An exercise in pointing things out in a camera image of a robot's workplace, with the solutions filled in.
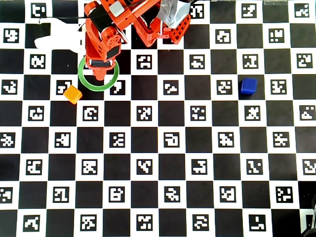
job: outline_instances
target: blue cube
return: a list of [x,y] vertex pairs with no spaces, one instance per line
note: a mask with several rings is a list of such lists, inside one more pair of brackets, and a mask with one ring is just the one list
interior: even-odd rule
[[240,92],[242,94],[252,95],[257,91],[257,79],[255,78],[244,78],[241,84]]

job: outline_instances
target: black square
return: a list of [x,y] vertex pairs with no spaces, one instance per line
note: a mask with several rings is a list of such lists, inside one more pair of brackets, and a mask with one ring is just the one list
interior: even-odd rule
[[299,236],[301,234],[299,209],[272,209],[271,216],[274,237]]
[[24,50],[0,49],[0,65],[1,74],[23,74]]
[[210,23],[236,23],[236,2],[211,1]]
[[[93,85],[104,85],[104,81],[97,80],[95,76],[85,75],[84,77],[89,83]],[[104,99],[104,92],[96,92],[96,91],[89,90],[84,85],[82,85],[79,79],[78,79],[78,90],[81,91],[82,93],[81,100],[103,100]]]
[[75,154],[49,154],[48,180],[75,180]]
[[78,127],[77,153],[103,153],[103,128]]
[[296,152],[316,153],[316,127],[295,127]]
[[18,210],[0,210],[0,233],[3,236],[16,236],[17,214]]
[[288,22],[288,3],[274,4],[275,2],[262,2],[263,22],[264,23],[280,23]]
[[184,101],[158,101],[159,126],[184,126]]
[[157,76],[132,76],[132,100],[156,100]]
[[0,101],[0,126],[21,126],[22,101]]
[[213,126],[238,126],[238,101],[212,101]]
[[268,152],[266,127],[240,127],[239,130],[242,153]]
[[73,236],[74,215],[73,209],[47,210],[46,236]]
[[293,78],[293,98],[316,99],[316,75],[292,75]]
[[236,49],[212,49],[211,74],[237,74]]
[[215,235],[243,236],[242,209],[215,209]]
[[103,209],[103,236],[130,236],[130,209]]
[[242,181],[243,208],[270,208],[268,181]]
[[159,209],[159,236],[187,236],[185,209]]
[[70,50],[56,49],[51,53],[52,74],[77,74],[78,55]]
[[0,1],[0,16],[0,22],[24,23],[24,1]]
[[211,127],[186,127],[187,153],[212,153]]
[[240,180],[239,154],[213,154],[214,180]]
[[263,48],[262,24],[237,24],[237,48]]
[[130,180],[130,154],[104,154],[104,180]]
[[50,126],[76,126],[77,107],[68,101],[50,102]]
[[265,49],[265,73],[291,73],[291,53],[289,48]]
[[18,181],[20,155],[0,155],[0,181]]
[[[78,3],[76,1],[56,0],[52,2],[53,17],[78,17]],[[68,24],[78,23],[78,19],[62,19]]]
[[210,100],[211,79],[210,76],[194,75],[184,76],[186,100]]
[[290,24],[291,47],[316,47],[316,33],[314,24]]
[[316,188],[315,181],[298,181],[298,193],[300,209],[312,208],[312,199],[315,196],[313,190]]
[[185,180],[184,154],[159,154],[159,180]]
[[209,25],[190,25],[184,35],[184,48],[209,49]]
[[[253,95],[245,95],[240,93],[241,82],[244,78],[256,78],[258,85],[257,91]],[[238,75],[238,97],[239,100],[264,100],[265,99],[265,79],[264,75]]]
[[132,181],[131,207],[158,208],[158,181]]
[[295,154],[269,154],[269,172],[270,180],[297,180]]
[[19,209],[46,208],[47,182],[20,182]]
[[23,127],[21,151],[48,153],[48,127]]
[[158,74],[183,74],[183,50],[158,50]]
[[130,126],[130,101],[105,101],[104,126]]
[[157,153],[158,130],[156,127],[131,128],[132,153]]
[[49,100],[49,75],[24,75],[24,100]]
[[187,181],[187,208],[214,208],[213,181]]
[[102,208],[102,181],[76,182],[76,208]]
[[293,101],[266,101],[267,126],[293,126]]
[[34,40],[49,35],[49,23],[25,24],[25,48],[36,48]]

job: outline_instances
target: green ring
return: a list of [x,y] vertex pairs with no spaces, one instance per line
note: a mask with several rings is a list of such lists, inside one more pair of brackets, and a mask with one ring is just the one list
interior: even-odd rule
[[79,77],[79,80],[81,81],[82,85],[87,87],[89,90],[96,91],[96,92],[105,91],[106,89],[111,88],[114,85],[114,83],[117,82],[117,80],[118,80],[119,64],[116,60],[115,60],[115,66],[114,66],[114,75],[113,75],[112,79],[110,80],[110,82],[105,84],[105,85],[92,85],[91,83],[89,83],[83,75],[84,65],[85,65],[85,56],[83,57],[83,59],[81,60],[81,62],[79,64],[78,77]]

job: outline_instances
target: orange cube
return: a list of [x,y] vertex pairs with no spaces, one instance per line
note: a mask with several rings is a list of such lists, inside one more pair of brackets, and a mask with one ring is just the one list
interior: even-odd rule
[[78,100],[82,97],[82,93],[75,88],[73,85],[69,86],[69,88],[64,92],[64,96],[74,105],[78,102]]

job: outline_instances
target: white square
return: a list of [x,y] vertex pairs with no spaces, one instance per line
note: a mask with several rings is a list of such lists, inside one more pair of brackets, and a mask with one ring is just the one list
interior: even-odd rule
[[[186,153],[185,162],[186,162],[186,180],[187,181],[214,180],[213,154]],[[199,166],[193,167],[192,163],[199,164]]]
[[263,18],[262,18],[262,1],[261,0],[236,1],[236,23],[237,24],[256,24],[256,23],[262,23],[262,22],[263,22]]
[[[302,17],[303,11],[305,11],[306,9],[304,8],[305,6],[301,8],[302,11],[295,10],[294,5],[297,3],[308,5],[307,7],[308,11],[306,12],[307,13],[306,17]],[[315,1],[312,1],[312,0],[288,1],[288,18],[289,18],[290,23],[312,23],[312,24],[315,23]]]
[[[143,69],[137,69],[137,63],[139,63],[140,67],[143,67]],[[158,51],[156,49],[131,50],[131,75],[157,75],[157,74],[158,74]]]
[[51,75],[50,76],[50,100],[51,101],[68,101],[63,93],[73,85],[78,88],[77,75]]
[[214,180],[213,185],[214,185],[214,208],[216,209],[242,209],[241,181]]
[[[173,187],[180,187],[180,195]],[[158,207],[159,208],[186,208],[187,207],[187,184],[185,180],[159,180],[158,181]]]
[[[108,83],[113,75],[105,75],[104,82]],[[129,101],[131,100],[131,75],[119,75],[113,87],[104,91],[105,101]]]
[[[45,3],[46,7],[44,9],[38,8],[37,6],[33,7],[34,3]],[[32,0],[25,4],[25,23],[38,24],[39,16],[38,14],[45,14],[46,17],[53,16],[52,2],[50,0]]]
[[78,127],[103,127],[104,126],[104,101],[79,100],[77,102]]
[[[243,68],[244,67],[243,59],[251,61],[251,63],[247,65],[247,68]],[[237,73],[239,75],[264,74],[265,73],[264,50],[262,48],[237,49]]]
[[316,181],[316,154],[296,154],[297,180]]
[[5,199],[11,200],[12,203],[0,203],[0,208],[1,210],[15,210],[19,208],[19,191],[20,191],[20,183],[19,181],[0,181],[0,190],[1,188],[12,188],[11,190],[6,190],[3,189],[3,192],[6,193]]
[[76,154],[76,181],[103,181],[103,170],[103,154]]
[[[96,231],[80,231],[81,215],[96,215]],[[103,232],[103,209],[101,208],[76,208],[74,217],[74,236],[76,237],[101,237]]]
[[77,127],[49,127],[48,152],[50,154],[75,154],[77,152]]
[[[219,140],[220,134],[228,134],[227,140],[229,144],[226,144],[224,147],[220,146],[220,142],[223,142],[223,138]],[[240,132],[239,127],[212,127],[212,148],[213,153],[219,154],[238,154],[240,153]],[[230,146],[232,141],[232,137],[234,138],[234,146]]]
[[[39,231],[23,232],[24,216],[39,215]],[[16,220],[16,236],[19,237],[41,237],[46,234],[46,209],[18,209]]]
[[15,134],[15,139],[13,139],[10,135],[6,134],[7,139],[11,138],[11,146],[5,146],[3,148],[0,148],[0,154],[20,154],[22,142],[22,127],[0,127],[0,133],[4,133],[3,135],[5,135],[6,133]]
[[158,153],[132,153],[130,154],[130,180],[156,181],[159,179],[158,166]]
[[49,127],[50,101],[24,100],[22,105],[23,127]]
[[189,13],[191,17],[190,25],[209,24],[209,9],[209,1],[197,1],[194,5],[192,5]]
[[[152,218],[153,218],[152,226],[151,226],[152,231],[149,231],[149,230],[138,231],[137,230],[137,224],[138,224],[137,215],[140,215],[140,218],[145,217],[146,215],[152,215]],[[148,236],[158,237],[159,236],[159,209],[158,208],[132,208],[130,210],[130,221],[131,221],[130,222],[131,223],[130,224],[131,237],[148,237]]]
[[158,75],[158,100],[181,101],[185,99],[184,75]]
[[26,48],[24,49],[25,75],[50,75],[51,50]]
[[132,100],[130,104],[132,127],[158,127],[157,100]]
[[266,100],[293,100],[292,74],[265,74]]
[[47,182],[47,209],[74,209],[76,204],[76,182],[48,181]]
[[[131,182],[130,181],[121,181],[121,180],[108,180],[103,182],[103,208],[106,209],[130,209],[131,208]],[[116,196],[115,192],[120,191],[121,196]]]
[[[300,209],[299,193],[298,193],[298,181],[270,181],[270,203],[271,209]],[[291,188],[293,202],[292,203],[280,203],[283,197],[279,196],[282,190],[276,190],[276,187]]]
[[[193,215],[198,215],[200,218],[206,217],[208,221],[208,231],[194,231],[193,224],[205,224],[204,219],[200,223],[193,223]],[[215,237],[215,210],[214,208],[188,208],[187,209],[187,237]]]
[[[269,29],[275,29],[272,33],[277,37],[283,37],[284,43],[279,39],[269,40]],[[265,23],[263,24],[263,48],[291,48],[291,34],[289,23]]]
[[292,74],[313,74],[316,67],[316,48],[291,48]]
[[[104,132],[103,153],[105,154],[130,154],[131,153],[131,128],[130,127],[104,127],[103,132]],[[124,134],[124,147],[123,146],[110,147],[110,142],[111,142],[110,135],[112,132]]]
[[[265,215],[265,224],[260,223],[258,219],[258,225],[249,226],[249,215]],[[270,209],[261,209],[261,208],[245,208],[242,210],[242,223],[243,223],[243,236],[244,237],[266,237],[273,236],[272,234],[272,217]]]
[[239,100],[238,113],[240,127],[267,126],[267,108],[265,100]]
[[212,101],[187,100],[184,103],[184,123],[186,127],[208,127],[212,124]]
[[185,150],[185,127],[158,127],[158,153],[184,154]]
[[47,181],[48,154],[21,154],[20,181]]
[[268,153],[241,153],[240,174],[243,181],[269,181]]
[[[3,80],[10,80],[8,86]],[[0,75],[0,100],[23,100],[24,75],[23,74],[1,74]]]
[[25,47],[25,24],[24,23],[0,23],[0,48]]
[[209,34],[210,34],[209,39],[210,39],[211,48],[214,48],[214,49],[236,49],[237,48],[236,24],[211,24]]
[[[289,142],[290,147],[282,147],[282,146],[276,146],[274,147],[274,137],[273,132],[283,133],[288,132],[289,133]],[[267,143],[268,143],[268,153],[276,153],[276,154],[293,154],[296,153],[296,142],[295,142],[295,127],[292,126],[269,126],[267,127]]]
[[184,49],[184,75],[210,75],[211,50]]
[[211,75],[212,100],[238,100],[237,75]]
[[[301,113],[300,106],[306,110]],[[296,127],[316,126],[316,100],[293,100],[294,125]]]

